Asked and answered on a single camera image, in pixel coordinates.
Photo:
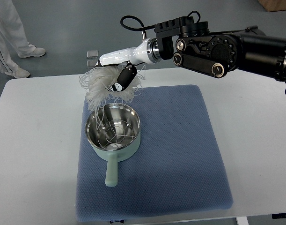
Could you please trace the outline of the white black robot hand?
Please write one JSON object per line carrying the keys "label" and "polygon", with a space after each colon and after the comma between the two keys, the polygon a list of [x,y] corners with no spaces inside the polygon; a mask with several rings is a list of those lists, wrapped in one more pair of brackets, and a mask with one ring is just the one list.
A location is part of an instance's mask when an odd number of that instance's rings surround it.
{"label": "white black robot hand", "polygon": [[137,75],[136,66],[142,63],[155,64],[161,61],[156,38],[147,38],[138,47],[127,48],[102,55],[97,67],[122,66],[117,79],[109,86],[111,92],[121,92]]}

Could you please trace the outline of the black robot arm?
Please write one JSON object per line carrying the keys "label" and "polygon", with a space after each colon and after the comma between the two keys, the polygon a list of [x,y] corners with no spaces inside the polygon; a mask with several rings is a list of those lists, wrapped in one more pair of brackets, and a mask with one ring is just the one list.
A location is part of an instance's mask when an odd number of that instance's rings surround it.
{"label": "black robot arm", "polygon": [[155,55],[178,67],[215,78],[239,69],[286,83],[286,39],[266,36],[257,26],[210,32],[207,22],[188,14],[136,30],[150,29],[156,33]]}

